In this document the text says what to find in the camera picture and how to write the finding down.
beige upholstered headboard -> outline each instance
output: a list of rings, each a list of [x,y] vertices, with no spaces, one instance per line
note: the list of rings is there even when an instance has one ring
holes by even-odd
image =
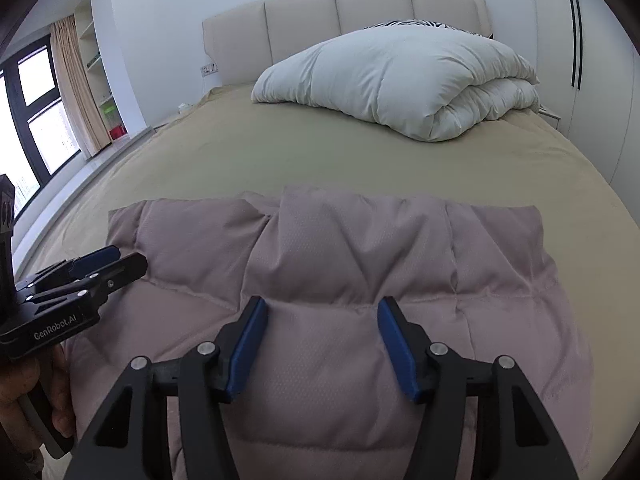
[[[322,41],[412,19],[492,34],[485,0],[263,0],[205,20],[204,47],[223,84],[249,83],[272,64]]]

pink garment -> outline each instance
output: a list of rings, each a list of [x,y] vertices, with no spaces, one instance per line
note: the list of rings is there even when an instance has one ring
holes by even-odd
[[[401,393],[378,332],[376,305],[394,296],[460,355],[513,356],[586,465],[590,352],[534,207],[289,187],[280,200],[137,203],[112,212],[108,243],[143,253],[149,270],[68,342],[80,435],[133,357],[184,355],[258,294],[267,331],[246,390],[222,407],[240,478],[401,479],[422,407]],[[185,479],[177,417],[170,399],[174,478]],[[470,402],[460,479],[473,428]]]

wall socket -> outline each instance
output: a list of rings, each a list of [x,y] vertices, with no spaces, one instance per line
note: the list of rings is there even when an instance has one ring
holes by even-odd
[[[217,71],[218,71],[218,67],[216,66],[215,63],[209,63],[208,65],[205,65],[200,69],[200,73],[202,74],[202,77],[214,74]]]

bed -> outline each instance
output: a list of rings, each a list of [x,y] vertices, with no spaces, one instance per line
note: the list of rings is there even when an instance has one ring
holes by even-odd
[[[492,34],[484,0],[263,0],[206,20],[205,50],[224,86],[94,180],[30,269],[100,247],[108,212],[139,200],[273,195],[311,184],[535,205],[593,351],[593,443],[581,478],[601,479],[640,420],[640,230],[592,164],[530,110],[423,144],[340,112],[250,100],[252,82],[272,64],[352,30],[411,18]]]

beige curtain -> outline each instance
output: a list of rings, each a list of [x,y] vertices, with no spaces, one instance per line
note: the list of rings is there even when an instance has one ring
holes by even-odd
[[[80,150],[89,158],[108,146],[111,138],[86,79],[73,16],[51,25],[51,52],[69,123]]]

